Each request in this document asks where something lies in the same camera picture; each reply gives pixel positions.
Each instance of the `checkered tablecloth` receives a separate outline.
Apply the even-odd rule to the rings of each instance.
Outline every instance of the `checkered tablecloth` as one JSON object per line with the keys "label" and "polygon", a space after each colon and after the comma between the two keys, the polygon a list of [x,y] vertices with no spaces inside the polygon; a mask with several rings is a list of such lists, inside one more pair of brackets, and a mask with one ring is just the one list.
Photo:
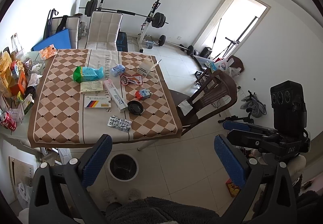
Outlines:
{"label": "checkered tablecloth", "polygon": [[[111,135],[115,143],[148,140],[151,138],[180,137],[181,123],[175,105],[157,66],[143,85],[122,86],[120,77],[113,77],[109,71],[118,63],[126,67],[126,75],[136,74],[143,60],[156,62],[155,57],[139,53],[64,49],[59,50],[46,64],[41,83],[37,86],[35,104],[28,127],[28,139],[32,147],[88,147],[96,143],[102,134]],[[128,110],[120,113],[111,102],[111,109],[85,109],[84,94],[80,84],[73,81],[77,66],[104,67],[104,79],[112,79],[127,101],[135,100],[137,90],[147,88],[153,94],[141,103],[144,112],[137,116]],[[116,115],[132,121],[129,133],[107,126],[110,116]]]}
{"label": "checkered tablecloth", "polygon": [[[141,61],[152,61],[151,56],[145,54],[122,52],[121,56],[122,64],[126,68],[125,74],[130,76],[137,73],[137,67]],[[176,133],[177,128],[156,69],[151,71],[147,77],[143,78],[142,85],[137,86],[130,83],[123,89],[126,92],[127,102],[136,100],[135,92],[138,90],[149,89],[152,92],[150,98],[141,102],[144,112],[140,116],[129,113],[130,120],[132,121],[131,127],[134,130],[134,139]]]}

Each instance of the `red can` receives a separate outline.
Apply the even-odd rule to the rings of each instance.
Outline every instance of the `red can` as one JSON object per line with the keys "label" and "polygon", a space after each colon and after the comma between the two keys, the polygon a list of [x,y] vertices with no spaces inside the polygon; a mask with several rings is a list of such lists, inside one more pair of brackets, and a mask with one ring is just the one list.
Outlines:
{"label": "red can", "polygon": [[9,115],[9,112],[3,112],[1,115],[1,122],[2,124],[9,128],[11,131],[15,131],[17,128],[17,123],[15,120],[13,120],[13,118],[11,117],[11,115]]}

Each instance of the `blue package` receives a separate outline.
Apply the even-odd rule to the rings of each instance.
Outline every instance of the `blue package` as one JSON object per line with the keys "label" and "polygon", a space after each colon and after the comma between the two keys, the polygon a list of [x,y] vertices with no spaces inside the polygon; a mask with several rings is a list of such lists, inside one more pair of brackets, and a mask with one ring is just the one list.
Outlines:
{"label": "blue package", "polygon": [[81,83],[101,79],[104,75],[103,67],[94,69],[90,67],[78,66],[73,73],[73,80]]}
{"label": "blue package", "polygon": [[121,75],[122,73],[124,73],[126,71],[125,66],[118,64],[117,66],[111,68],[111,74],[113,76],[118,76]]}

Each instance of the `doorway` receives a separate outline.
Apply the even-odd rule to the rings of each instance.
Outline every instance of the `doorway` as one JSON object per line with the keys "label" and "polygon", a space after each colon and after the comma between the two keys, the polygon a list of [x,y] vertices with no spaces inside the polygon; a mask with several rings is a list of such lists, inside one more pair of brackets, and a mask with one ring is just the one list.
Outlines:
{"label": "doorway", "polygon": [[248,38],[269,8],[258,0],[225,0],[194,47],[210,47],[211,59],[227,58]]}

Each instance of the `trash can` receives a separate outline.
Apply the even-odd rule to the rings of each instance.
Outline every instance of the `trash can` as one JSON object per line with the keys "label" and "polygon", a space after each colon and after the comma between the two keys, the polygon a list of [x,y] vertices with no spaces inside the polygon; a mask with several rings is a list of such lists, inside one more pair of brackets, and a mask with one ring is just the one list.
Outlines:
{"label": "trash can", "polygon": [[139,166],[132,155],[116,153],[109,159],[108,170],[113,178],[126,182],[138,175]]}

